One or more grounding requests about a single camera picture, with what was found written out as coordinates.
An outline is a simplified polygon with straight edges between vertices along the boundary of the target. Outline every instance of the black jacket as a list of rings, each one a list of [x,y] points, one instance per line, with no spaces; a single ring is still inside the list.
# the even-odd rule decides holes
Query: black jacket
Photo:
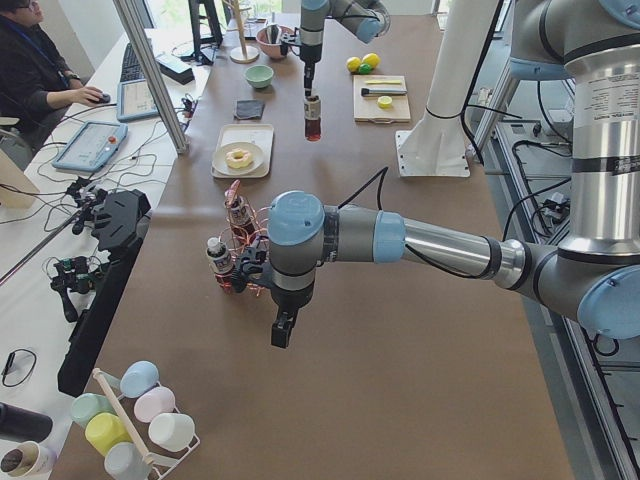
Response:
[[[0,16],[0,114],[19,118],[20,131],[34,130],[54,110],[47,104],[47,92],[68,89],[61,78],[66,70],[64,58],[39,25],[26,28]]]

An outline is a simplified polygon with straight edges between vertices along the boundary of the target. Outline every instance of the blue joint cap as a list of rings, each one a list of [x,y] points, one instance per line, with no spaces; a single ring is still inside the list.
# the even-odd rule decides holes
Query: blue joint cap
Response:
[[[278,195],[269,207],[269,241],[283,246],[299,245],[324,225],[324,207],[317,197],[294,190]]]
[[[571,74],[564,69],[564,65],[557,63],[532,62],[511,57],[509,60],[511,76],[518,80],[566,80]]]
[[[406,228],[404,218],[397,213],[378,212],[373,232],[373,261],[397,262],[404,254]]]
[[[302,0],[302,8],[305,10],[320,10],[329,0]]]
[[[640,30],[640,1],[600,0],[600,5],[623,25]]]
[[[363,43],[369,43],[373,40],[378,33],[380,33],[380,21],[374,18],[365,18],[356,31],[356,37]]]
[[[593,285],[578,306],[578,321],[609,338],[640,335],[640,265],[616,270]]]

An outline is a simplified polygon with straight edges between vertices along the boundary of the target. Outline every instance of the white desk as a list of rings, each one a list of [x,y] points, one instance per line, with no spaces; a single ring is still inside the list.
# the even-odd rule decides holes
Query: white desk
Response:
[[[159,35],[157,32],[149,31],[149,35],[153,40],[156,54],[163,51],[165,45],[166,51],[170,52],[171,47],[178,44],[181,38],[189,38],[188,35],[185,37],[184,34],[176,35],[173,32],[170,34],[163,32]],[[95,85],[109,93],[113,102],[117,97],[117,84],[127,41],[126,36],[123,36],[116,43],[89,82],[90,85]],[[180,85],[163,76],[176,107],[182,105],[181,98],[185,94],[190,94],[197,99],[204,89],[209,68],[194,66],[193,69],[195,81],[187,85]],[[87,108],[82,105],[73,105],[67,115],[75,115],[83,110]],[[90,109],[75,118],[83,121],[115,122],[116,110],[114,106],[105,106]],[[81,123],[73,119],[63,121],[47,143],[67,142],[80,126]],[[94,178],[104,176],[102,184],[104,189],[115,188],[117,182],[125,188],[137,188],[147,195],[152,209],[155,208],[164,190],[164,182],[169,177],[172,165],[177,158],[171,139],[165,132],[160,117],[130,123],[127,138],[120,150],[100,172],[94,175]],[[148,143],[138,152],[137,158],[131,159],[131,154],[145,142]],[[76,178],[73,172],[56,170],[51,166],[51,160],[55,158],[59,148],[60,146],[56,145],[45,147],[25,171],[41,193],[64,192],[69,183]],[[42,198],[53,202],[60,196]],[[70,197],[66,197],[64,203],[73,202]],[[28,210],[0,208],[0,222],[29,216],[42,205],[42,202],[36,200]],[[48,213],[49,208],[45,207],[28,220],[0,224],[2,239],[0,275],[7,272],[46,236],[43,225]],[[48,225],[50,228],[55,227],[67,217],[68,214],[62,211],[54,211]],[[67,228],[4,286],[0,287],[0,305],[2,306],[0,368],[4,366],[8,353],[17,348],[30,349],[38,356],[37,365],[29,380],[15,388],[0,387],[0,401],[49,415],[54,420],[53,431],[43,444],[57,452],[61,451],[71,425],[69,407],[73,400],[72,397],[58,392],[57,372],[68,351],[68,339],[74,325],[65,320],[60,297],[49,287],[50,280],[43,270],[43,265],[51,257],[62,259],[79,255],[91,256],[95,252],[96,245],[97,241],[90,236],[88,229],[85,229],[81,235],[74,236],[71,229]],[[71,294],[70,296],[78,311],[87,307],[92,300],[89,295]],[[13,442],[0,440],[0,456],[15,448],[15,445]],[[4,478],[9,477],[0,473],[0,479]]]

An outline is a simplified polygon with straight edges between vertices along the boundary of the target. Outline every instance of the cup rack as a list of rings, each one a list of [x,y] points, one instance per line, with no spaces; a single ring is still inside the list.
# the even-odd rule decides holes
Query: cup rack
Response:
[[[144,440],[138,433],[135,425],[129,418],[129,415],[125,411],[124,407],[120,403],[123,395],[117,396],[114,389],[120,390],[120,379],[103,372],[99,368],[94,368],[92,373],[93,378],[98,382],[100,388],[104,392],[105,397],[109,400],[109,403],[113,407],[116,415],[124,425],[127,433],[131,437],[131,441],[136,447],[136,450],[142,456],[142,459],[147,465],[151,465],[152,472],[155,473],[157,480],[166,478],[188,455],[190,455],[198,445],[200,445],[200,438],[194,434],[193,439],[185,449],[185,452],[177,458],[167,457],[166,455],[160,455],[158,453],[149,450]],[[176,413],[181,413],[178,407],[174,410]]]

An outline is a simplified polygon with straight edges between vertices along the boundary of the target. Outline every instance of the paper cup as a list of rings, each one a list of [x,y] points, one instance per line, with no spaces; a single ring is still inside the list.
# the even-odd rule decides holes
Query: paper cup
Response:
[[[30,477],[48,473],[58,460],[58,456],[53,450],[36,442],[21,443],[16,447],[16,450],[22,452],[22,459],[14,469],[6,472],[10,477]],[[3,463],[12,453],[13,451],[5,455]]]
[[[176,397],[167,387],[155,387],[142,395],[133,407],[133,413],[142,423],[149,423],[161,413],[171,413]]]
[[[103,457],[115,444],[131,441],[122,421],[111,413],[99,413],[93,417],[84,431],[84,436]]]
[[[115,480],[144,480],[151,473],[151,465],[144,463],[133,443],[114,445],[104,458],[104,469]]]
[[[104,395],[84,393],[71,404],[71,418],[82,428],[87,428],[93,417],[104,412],[116,413]]]
[[[151,362],[141,360],[131,365],[120,380],[120,391],[127,398],[138,398],[156,386],[160,375]]]
[[[149,425],[151,441],[170,452],[187,448],[195,433],[193,419],[184,413],[161,413]]]

